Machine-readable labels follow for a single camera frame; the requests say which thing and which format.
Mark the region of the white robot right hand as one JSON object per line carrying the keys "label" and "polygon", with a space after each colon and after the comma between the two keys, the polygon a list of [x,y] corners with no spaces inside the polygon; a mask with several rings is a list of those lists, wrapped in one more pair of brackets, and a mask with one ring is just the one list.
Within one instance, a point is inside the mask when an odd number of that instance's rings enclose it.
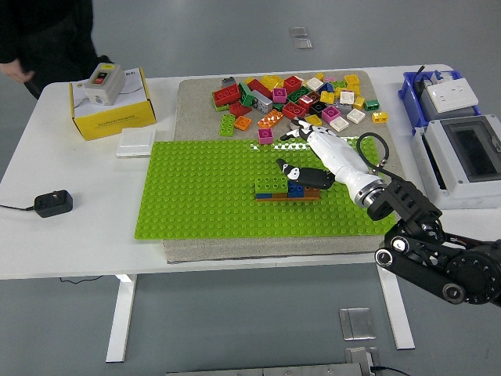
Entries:
{"label": "white robot right hand", "polygon": [[279,158],[277,164],[282,173],[298,185],[321,190],[329,189],[335,182],[343,183],[353,202],[361,208],[368,208],[386,187],[384,181],[370,174],[357,152],[333,131],[314,126],[300,117],[294,118],[291,123],[296,128],[281,139],[305,140],[327,170],[299,168]]}

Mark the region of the person's left hand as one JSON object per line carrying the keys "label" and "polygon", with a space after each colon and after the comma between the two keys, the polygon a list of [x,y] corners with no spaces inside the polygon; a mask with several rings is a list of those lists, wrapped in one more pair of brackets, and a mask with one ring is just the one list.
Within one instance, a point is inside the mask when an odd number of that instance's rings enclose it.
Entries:
{"label": "person's left hand", "polygon": [[34,77],[34,71],[24,70],[18,59],[9,63],[1,63],[1,72],[18,83],[29,82]]}

